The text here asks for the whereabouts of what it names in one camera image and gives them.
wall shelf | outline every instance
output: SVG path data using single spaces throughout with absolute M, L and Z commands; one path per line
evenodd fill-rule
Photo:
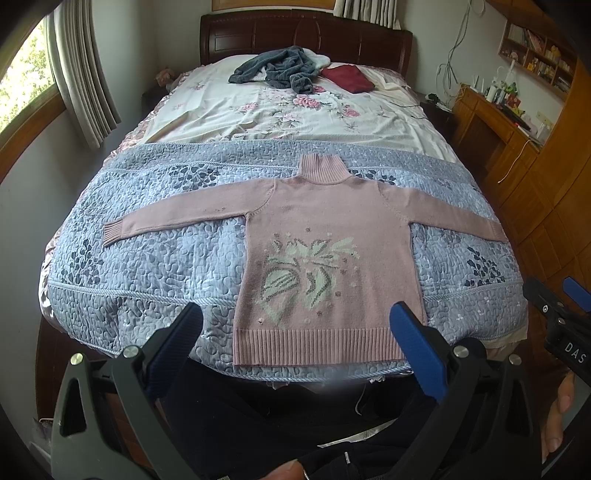
M 515 67 L 518 70 L 535 79 L 536 82 L 547 88 L 561 100 L 566 100 L 573 81 L 574 69 L 577 63 L 576 55 L 569 48 L 565 48 L 551 38 L 535 32 L 531 33 L 535 34 L 541 40 L 543 53 L 530 48 L 529 44 L 523 44 L 515 38 L 509 37 L 511 25 L 511 22 L 507 21 L 505 33 L 499 48 L 499 55 L 506 61 L 515 60 Z M 553 47 L 557 47 L 560 50 L 561 56 L 558 61 L 550 59 L 545 55 Z

power outlet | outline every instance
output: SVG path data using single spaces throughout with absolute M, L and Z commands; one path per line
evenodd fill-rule
M 545 126 L 550 128 L 550 130 L 552 130 L 554 128 L 554 124 L 552 123 L 552 121 L 547 116 L 545 116 L 542 112 L 538 112 L 538 114 L 535 117 L 540 122 L 542 122 Z

nightstand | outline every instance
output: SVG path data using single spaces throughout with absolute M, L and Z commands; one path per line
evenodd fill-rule
M 154 85 L 142 95 L 142 117 L 146 118 L 154 110 L 158 102 L 168 95 L 166 87 Z
M 425 116 L 435 127 L 435 130 L 441 133 L 443 138 L 449 143 L 452 140 L 457 125 L 453 112 L 439 108 L 435 103 L 431 102 L 421 102 L 421 107 L 423 112 L 425 112 Z

pink sweater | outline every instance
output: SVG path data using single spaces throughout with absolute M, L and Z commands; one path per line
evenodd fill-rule
M 507 242 L 500 224 L 416 189 L 352 176 L 336 156 L 305 155 L 289 179 L 182 193 L 105 225 L 104 245 L 203 220 L 246 216 L 235 365 L 402 359 L 388 327 L 404 300 L 425 321 L 410 223 Z

curtain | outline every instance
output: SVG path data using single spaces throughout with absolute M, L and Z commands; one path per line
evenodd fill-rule
M 398 0 L 336 0 L 333 14 L 400 30 L 396 18 Z
M 90 148 L 121 119 L 100 66 L 90 0 L 65 0 L 46 17 L 51 69 L 67 110 Z

